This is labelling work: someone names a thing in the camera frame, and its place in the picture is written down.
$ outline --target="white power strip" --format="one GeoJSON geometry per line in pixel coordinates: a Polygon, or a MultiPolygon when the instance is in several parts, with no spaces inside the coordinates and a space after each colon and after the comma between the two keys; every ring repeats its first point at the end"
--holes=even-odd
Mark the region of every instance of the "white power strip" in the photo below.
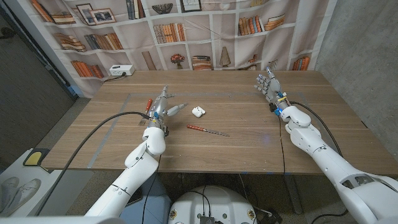
{"type": "Polygon", "coordinates": [[[109,71],[113,76],[121,76],[123,72],[126,72],[126,75],[132,75],[135,69],[132,65],[112,65],[109,71]]]}

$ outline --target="bookshelf backdrop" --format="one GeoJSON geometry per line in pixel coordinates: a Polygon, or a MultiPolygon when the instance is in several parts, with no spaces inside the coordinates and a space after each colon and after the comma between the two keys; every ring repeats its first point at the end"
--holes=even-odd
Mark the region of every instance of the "bookshelf backdrop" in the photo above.
{"type": "Polygon", "coordinates": [[[183,7],[180,0],[18,3],[69,72],[64,75],[74,79],[82,97],[91,98],[114,64],[148,70],[143,52],[149,52],[157,70],[177,69],[170,61],[174,54],[185,58],[180,62],[184,70],[264,70],[268,65],[299,70],[305,58],[302,68],[313,70],[336,0],[201,0],[200,10],[189,12],[184,10],[195,6],[183,7]],[[169,13],[158,14],[159,7],[152,7],[167,3],[173,4],[169,13]],[[99,14],[95,21],[79,13],[87,4],[91,15],[99,14]],[[87,67],[79,71],[78,65],[84,64],[87,67]]]}

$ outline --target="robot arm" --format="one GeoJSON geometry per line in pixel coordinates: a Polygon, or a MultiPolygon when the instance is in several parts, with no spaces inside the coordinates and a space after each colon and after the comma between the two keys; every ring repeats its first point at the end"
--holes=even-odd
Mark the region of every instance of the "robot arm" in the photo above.
{"type": "Polygon", "coordinates": [[[317,163],[335,187],[346,208],[358,223],[376,223],[396,217],[398,220],[398,182],[390,177],[355,169],[328,146],[309,115],[291,106],[282,93],[275,75],[267,68],[269,78],[262,75],[254,86],[266,95],[271,111],[280,116],[292,143],[317,163]]]}
{"type": "Polygon", "coordinates": [[[174,106],[166,111],[167,86],[154,102],[150,110],[148,128],[142,135],[144,141],[127,156],[124,161],[126,169],[106,189],[104,194],[88,210],[85,216],[119,217],[133,193],[156,171],[159,163],[154,156],[163,154],[166,149],[165,137],[169,130],[164,125],[165,116],[175,115],[188,104],[174,106]]]}

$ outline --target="red handle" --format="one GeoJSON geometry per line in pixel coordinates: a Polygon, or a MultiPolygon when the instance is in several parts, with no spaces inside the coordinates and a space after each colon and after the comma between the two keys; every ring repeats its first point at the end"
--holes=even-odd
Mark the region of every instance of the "red handle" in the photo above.
{"type": "Polygon", "coordinates": [[[149,100],[148,100],[148,103],[147,103],[147,107],[145,108],[145,110],[146,110],[147,112],[148,112],[148,110],[149,110],[151,104],[152,104],[152,99],[149,99],[149,100]]]}
{"type": "Polygon", "coordinates": [[[205,130],[204,128],[201,128],[201,127],[198,127],[198,126],[194,126],[194,125],[191,125],[191,124],[188,124],[187,128],[198,130],[198,131],[204,131],[205,130]]]}

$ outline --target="white shoe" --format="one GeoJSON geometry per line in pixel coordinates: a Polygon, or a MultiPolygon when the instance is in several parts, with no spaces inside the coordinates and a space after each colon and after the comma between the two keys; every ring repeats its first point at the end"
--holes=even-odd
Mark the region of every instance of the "white shoe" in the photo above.
{"type": "Polygon", "coordinates": [[[7,204],[11,199],[14,198],[15,193],[17,192],[15,189],[19,184],[18,177],[11,177],[5,180],[0,187],[0,212],[3,211],[4,208],[7,207],[7,204]]]}
{"type": "Polygon", "coordinates": [[[0,217],[8,217],[19,207],[29,201],[29,199],[31,199],[36,194],[41,183],[41,180],[33,179],[24,184],[22,187],[18,188],[18,192],[16,193],[11,204],[0,213],[0,217]]]}

